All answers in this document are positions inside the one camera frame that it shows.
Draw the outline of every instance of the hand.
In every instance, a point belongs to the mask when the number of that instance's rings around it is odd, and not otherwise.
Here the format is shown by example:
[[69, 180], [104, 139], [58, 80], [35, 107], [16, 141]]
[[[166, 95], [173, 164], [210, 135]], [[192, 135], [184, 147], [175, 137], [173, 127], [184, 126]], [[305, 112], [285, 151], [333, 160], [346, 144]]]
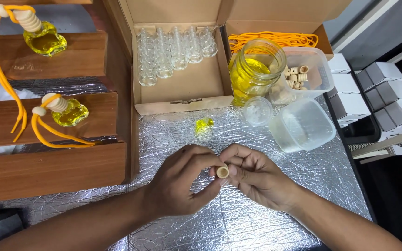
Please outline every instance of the hand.
[[[227, 180], [251, 200], [279, 211], [289, 211], [295, 205], [300, 186], [294, 183], [264, 153], [232, 144], [220, 153], [228, 164]], [[215, 175], [214, 168], [209, 170]]]
[[227, 180], [217, 178], [198, 193], [190, 191], [193, 181], [204, 168], [224, 165], [206, 147], [195, 144], [182, 147], [164, 161], [144, 188], [145, 208], [152, 208], [158, 217], [198, 212], [218, 195]]

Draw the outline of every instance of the white tissue paper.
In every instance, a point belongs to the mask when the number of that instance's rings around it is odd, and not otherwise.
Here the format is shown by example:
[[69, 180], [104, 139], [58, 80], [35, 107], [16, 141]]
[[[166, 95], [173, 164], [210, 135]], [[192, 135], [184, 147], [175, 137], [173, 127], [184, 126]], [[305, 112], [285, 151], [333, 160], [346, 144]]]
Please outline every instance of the white tissue paper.
[[[32, 98], [40, 98], [40, 95], [37, 95], [29, 90], [23, 89], [21, 91], [15, 89], [15, 93], [18, 95], [20, 99], [32, 99]], [[0, 83], [0, 101], [5, 100], [13, 100], [12, 96], [8, 94], [2, 84]], [[11, 154], [16, 145], [8, 145], [8, 146], [0, 146], [0, 155], [8, 155]]]

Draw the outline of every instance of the reflective insulation mat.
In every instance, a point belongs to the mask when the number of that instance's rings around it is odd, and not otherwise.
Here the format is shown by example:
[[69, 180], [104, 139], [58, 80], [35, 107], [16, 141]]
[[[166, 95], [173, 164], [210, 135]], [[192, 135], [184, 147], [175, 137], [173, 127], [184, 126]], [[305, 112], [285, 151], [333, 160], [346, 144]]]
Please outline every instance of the reflective insulation mat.
[[[316, 100], [329, 114], [323, 97]], [[229, 144], [238, 143], [264, 152], [297, 183], [371, 220], [338, 135], [312, 151], [286, 154], [267, 128], [250, 126], [242, 114], [242, 108], [230, 106], [143, 116], [139, 120], [140, 174], [131, 184], [0, 201], [0, 207], [22, 208], [23, 220], [36, 224], [71, 208], [146, 185], [165, 158], [186, 144], [204, 145], [219, 154]], [[214, 121], [212, 133], [196, 136], [195, 121], [205, 116]], [[192, 190], [201, 190], [212, 179], [207, 171], [202, 172]], [[156, 220], [115, 243], [110, 250], [288, 251], [319, 245], [319, 240], [289, 215], [264, 208], [227, 185], [197, 214]]]

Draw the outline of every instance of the wooden shelf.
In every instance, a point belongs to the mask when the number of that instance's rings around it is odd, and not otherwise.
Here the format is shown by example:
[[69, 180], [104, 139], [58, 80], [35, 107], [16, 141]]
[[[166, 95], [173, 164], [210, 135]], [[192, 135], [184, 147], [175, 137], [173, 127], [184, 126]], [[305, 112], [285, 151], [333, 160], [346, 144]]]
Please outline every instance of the wooden shelf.
[[67, 49], [44, 57], [33, 52], [22, 35], [0, 37], [0, 64], [8, 80], [104, 76], [107, 34], [63, 33]]
[[33, 4], [91, 4], [92, 0], [0, 0], [4, 5], [33, 5]]
[[[67, 98], [70, 97], [77, 99], [81, 104], [88, 108], [89, 116], [85, 120], [77, 126], [63, 127], [53, 121], [52, 116], [48, 111], [48, 113], [42, 117], [43, 122], [61, 133], [75, 137], [89, 138], [116, 135], [117, 93], [84, 94], [68, 96]], [[27, 99], [22, 100], [22, 102], [28, 114], [27, 128], [18, 141], [13, 143], [12, 141], [15, 138], [16, 133], [20, 130], [19, 124], [15, 133], [10, 133], [18, 115], [18, 106], [14, 100], [0, 101], [0, 146], [39, 142], [32, 130], [31, 118], [32, 108], [39, 106], [41, 104], [41, 99]], [[43, 137], [50, 142], [63, 140], [63, 138], [50, 133], [40, 125], [38, 128]]]
[[0, 156], [0, 200], [119, 185], [126, 143]]

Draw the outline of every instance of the open cardboard box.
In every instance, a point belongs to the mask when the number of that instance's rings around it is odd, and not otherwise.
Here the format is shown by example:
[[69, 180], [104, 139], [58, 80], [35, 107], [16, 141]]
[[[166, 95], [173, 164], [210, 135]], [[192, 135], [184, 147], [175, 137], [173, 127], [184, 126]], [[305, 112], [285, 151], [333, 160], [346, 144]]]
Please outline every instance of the open cardboard box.
[[[338, 17], [352, 0], [235, 0], [226, 21], [227, 36], [247, 32], [287, 32], [316, 34], [316, 48], [323, 51], [327, 60], [333, 50], [323, 27], [326, 20]], [[235, 54], [230, 55], [233, 62]]]
[[161, 27], [168, 32], [173, 26], [181, 31], [189, 26], [218, 27], [229, 16], [233, 0], [119, 0], [132, 34], [134, 105], [141, 115], [184, 112], [227, 107], [232, 102], [232, 87], [221, 34], [214, 30], [218, 53], [201, 63], [188, 64], [173, 71], [168, 79], [144, 87], [138, 81], [136, 34], [141, 28], [154, 33]]

